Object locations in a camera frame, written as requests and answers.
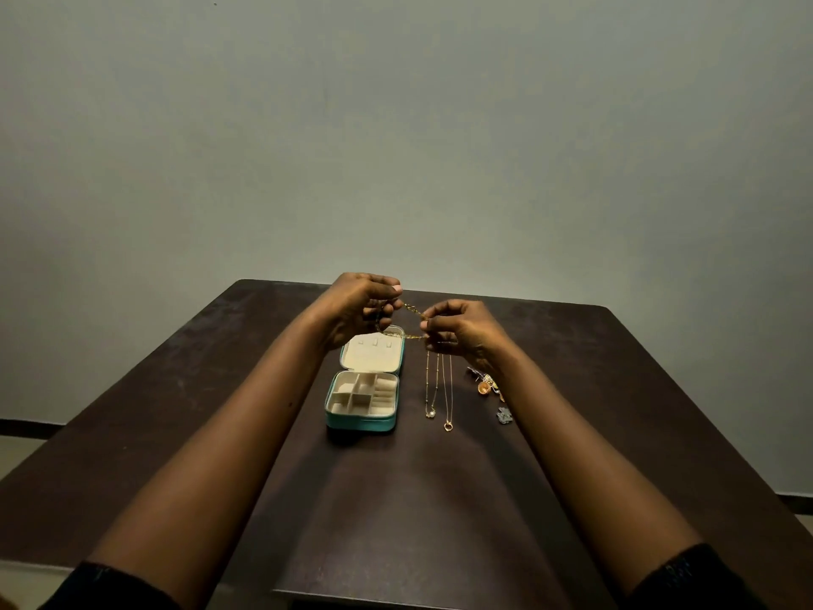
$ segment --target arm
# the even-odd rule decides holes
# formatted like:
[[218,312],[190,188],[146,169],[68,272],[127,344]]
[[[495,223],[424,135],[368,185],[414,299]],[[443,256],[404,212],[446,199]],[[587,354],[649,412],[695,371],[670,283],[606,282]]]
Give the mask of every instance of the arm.
[[497,381],[559,499],[625,594],[701,542],[669,500],[508,338],[482,302],[450,300],[424,315],[428,321],[421,327],[431,350],[463,355]]
[[89,560],[147,581],[182,607],[212,592],[325,353],[386,327],[394,278],[344,274],[273,342],[243,384],[147,482]]

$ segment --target forearm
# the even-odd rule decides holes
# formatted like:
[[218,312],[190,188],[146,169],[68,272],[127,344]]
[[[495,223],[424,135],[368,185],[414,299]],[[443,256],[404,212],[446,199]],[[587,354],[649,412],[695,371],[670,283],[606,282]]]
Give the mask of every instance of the forearm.
[[143,578],[183,607],[204,602],[319,370],[322,331],[307,313],[291,323],[137,494],[90,560]]
[[495,379],[548,479],[597,559],[629,593],[700,537],[514,343],[499,349]]

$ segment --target teal jewelry box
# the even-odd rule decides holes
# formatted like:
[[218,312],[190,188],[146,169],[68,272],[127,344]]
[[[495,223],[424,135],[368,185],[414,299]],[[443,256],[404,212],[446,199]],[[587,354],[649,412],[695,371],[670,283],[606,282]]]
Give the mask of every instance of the teal jewelry box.
[[[397,325],[385,332],[403,336]],[[404,339],[381,333],[351,338],[341,348],[338,372],[324,401],[324,414],[330,428],[383,433],[395,427],[398,374],[404,358]]]

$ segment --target sleeve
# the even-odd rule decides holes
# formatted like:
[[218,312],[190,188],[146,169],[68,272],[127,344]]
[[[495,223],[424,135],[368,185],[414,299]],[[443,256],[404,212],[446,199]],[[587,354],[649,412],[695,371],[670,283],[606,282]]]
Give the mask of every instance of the sleeve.
[[767,610],[708,544],[678,554],[649,574],[629,595],[625,610],[731,607]]
[[139,577],[88,562],[74,569],[40,610],[76,607],[180,610],[169,595]]

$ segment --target wooden table top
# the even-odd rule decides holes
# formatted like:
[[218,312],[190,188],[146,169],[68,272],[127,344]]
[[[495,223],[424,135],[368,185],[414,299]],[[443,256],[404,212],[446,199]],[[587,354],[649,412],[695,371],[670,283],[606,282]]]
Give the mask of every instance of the wooden table top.
[[[322,286],[240,280],[0,482],[0,559],[71,566]],[[407,291],[427,307],[447,294]],[[771,607],[813,607],[813,538],[603,307],[486,298],[573,405]],[[417,331],[417,317],[396,322]],[[325,360],[223,577],[305,599],[614,607],[496,397],[454,365],[454,430],[423,415],[408,342],[398,424],[329,433]]]

